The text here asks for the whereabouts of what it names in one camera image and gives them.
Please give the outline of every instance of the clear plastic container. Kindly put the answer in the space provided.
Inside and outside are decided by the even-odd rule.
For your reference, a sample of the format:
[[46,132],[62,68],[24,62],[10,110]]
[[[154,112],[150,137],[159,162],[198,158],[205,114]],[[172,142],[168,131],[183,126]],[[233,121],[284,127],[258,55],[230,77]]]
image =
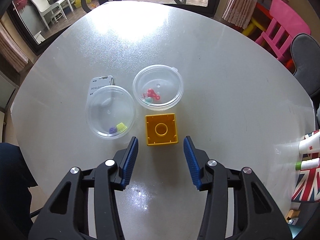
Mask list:
[[176,68],[152,65],[136,75],[132,88],[140,105],[160,111],[169,109],[180,101],[183,95],[183,80]]
[[116,139],[132,128],[136,115],[135,103],[122,87],[106,86],[93,93],[87,102],[85,115],[96,135]]

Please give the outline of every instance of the round white table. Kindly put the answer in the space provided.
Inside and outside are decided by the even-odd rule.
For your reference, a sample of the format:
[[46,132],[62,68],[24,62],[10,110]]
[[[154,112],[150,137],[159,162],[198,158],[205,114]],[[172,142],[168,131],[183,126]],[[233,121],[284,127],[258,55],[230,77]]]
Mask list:
[[[179,143],[148,147],[144,116],[160,112],[137,102],[125,137],[94,135],[84,113],[90,80],[112,75],[132,94],[135,75],[153,64],[175,67],[183,77],[181,101],[161,112],[176,114]],[[116,192],[127,240],[196,239],[206,192],[192,184],[186,135],[225,167],[251,167],[286,214],[297,181],[297,142],[315,129],[309,96],[262,47],[207,17],[134,1],[99,6],[61,34],[31,69],[11,110],[23,156],[47,195],[70,168],[94,168],[126,148],[131,136],[139,139],[131,183]]]

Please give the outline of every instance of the purple toy piece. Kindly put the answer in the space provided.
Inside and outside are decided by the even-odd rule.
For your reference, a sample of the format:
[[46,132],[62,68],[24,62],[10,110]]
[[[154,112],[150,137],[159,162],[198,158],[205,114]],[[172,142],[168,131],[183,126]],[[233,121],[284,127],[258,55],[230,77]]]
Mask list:
[[109,133],[116,133],[116,132],[117,132],[117,128],[116,127],[110,127]]

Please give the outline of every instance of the yellow lego block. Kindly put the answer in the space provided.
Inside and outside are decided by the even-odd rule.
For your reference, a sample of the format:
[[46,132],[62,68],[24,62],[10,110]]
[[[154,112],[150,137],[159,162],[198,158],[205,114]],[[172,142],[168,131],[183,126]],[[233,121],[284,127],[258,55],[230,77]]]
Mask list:
[[148,146],[178,143],[175,114],[146,115],[146,137]]
[[126,130],[126,129],[127,129],[127,127],[124,125],[123,122],[117,124],[117,131],[118,131],[118,132],[123,132],[123,131]]

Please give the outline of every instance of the dark pants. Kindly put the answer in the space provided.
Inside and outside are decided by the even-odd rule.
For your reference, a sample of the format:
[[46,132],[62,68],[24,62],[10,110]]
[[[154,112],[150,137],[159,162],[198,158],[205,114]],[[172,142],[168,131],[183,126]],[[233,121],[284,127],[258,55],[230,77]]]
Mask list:
[[30,218],[31,193],[37,183],[23,159],[20,148],[0,143],[0,206],[20,232],[28,237],[33,225]]

